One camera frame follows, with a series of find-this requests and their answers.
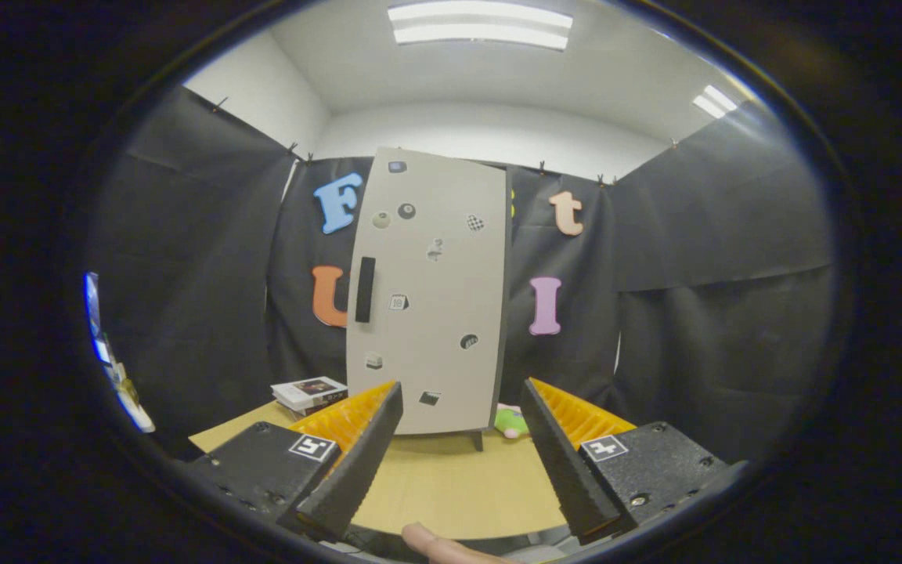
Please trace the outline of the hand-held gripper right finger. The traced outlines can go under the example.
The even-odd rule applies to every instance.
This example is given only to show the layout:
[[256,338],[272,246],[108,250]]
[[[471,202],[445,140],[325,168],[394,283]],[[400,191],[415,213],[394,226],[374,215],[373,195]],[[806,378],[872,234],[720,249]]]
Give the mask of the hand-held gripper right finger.
[[749,465],[725,461],[670,422],[633,425],[536,378],[524,382],[520,406],[561,514],[583,545],[672,520],[723,495]]

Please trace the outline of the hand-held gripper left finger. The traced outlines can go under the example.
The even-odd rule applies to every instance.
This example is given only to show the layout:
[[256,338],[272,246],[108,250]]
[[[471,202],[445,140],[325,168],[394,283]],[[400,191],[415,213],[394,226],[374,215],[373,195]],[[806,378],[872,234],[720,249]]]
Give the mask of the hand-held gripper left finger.
[[402,415],[401,385],[390,381],[289,426],[254,422],[186,471],[262,521],[314,541],[340,541]]

